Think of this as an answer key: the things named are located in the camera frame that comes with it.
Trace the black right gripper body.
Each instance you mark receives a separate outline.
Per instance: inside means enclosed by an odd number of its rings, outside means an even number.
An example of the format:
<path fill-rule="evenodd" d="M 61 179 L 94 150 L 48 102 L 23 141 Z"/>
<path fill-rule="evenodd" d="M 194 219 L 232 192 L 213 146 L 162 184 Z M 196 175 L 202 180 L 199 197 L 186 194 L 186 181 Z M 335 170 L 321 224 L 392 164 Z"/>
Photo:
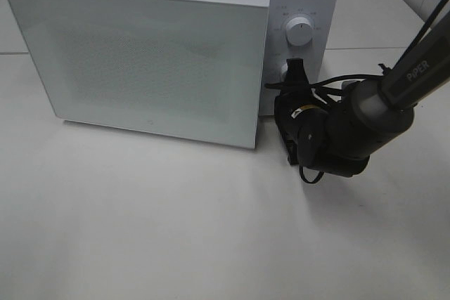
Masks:
<path fill-rule="evenodd" d="M 274 118 L 288 154 L 288 163 L 298 165 L 297 139 L 301 123 L 297 118 L 302 111 L 297 110 L 312 104 L 312 90 L 304 70 L 303 59 L 290 58 L 286 62 L 288 68 L 281 83 L 282 89 L 274 101 Z"/>

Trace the black-sleeved right robot arm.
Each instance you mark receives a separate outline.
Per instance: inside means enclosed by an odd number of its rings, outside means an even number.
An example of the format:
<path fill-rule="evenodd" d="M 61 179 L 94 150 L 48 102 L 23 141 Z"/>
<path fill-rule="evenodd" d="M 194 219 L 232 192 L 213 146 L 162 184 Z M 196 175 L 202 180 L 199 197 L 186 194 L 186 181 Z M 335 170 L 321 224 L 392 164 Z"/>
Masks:
<path fill-rule="evenodd" d="M 361 173 L 372 153 L 407 131 L 419 101 L 449 82 L 449 16 L 435 22 L 440 0 L 395 66 L 381 77 L 351 83 L 329 111 L 301 105 L 292 112 L 300 178 Z M 309 180 L 305 169 L 317 172 Z"/>

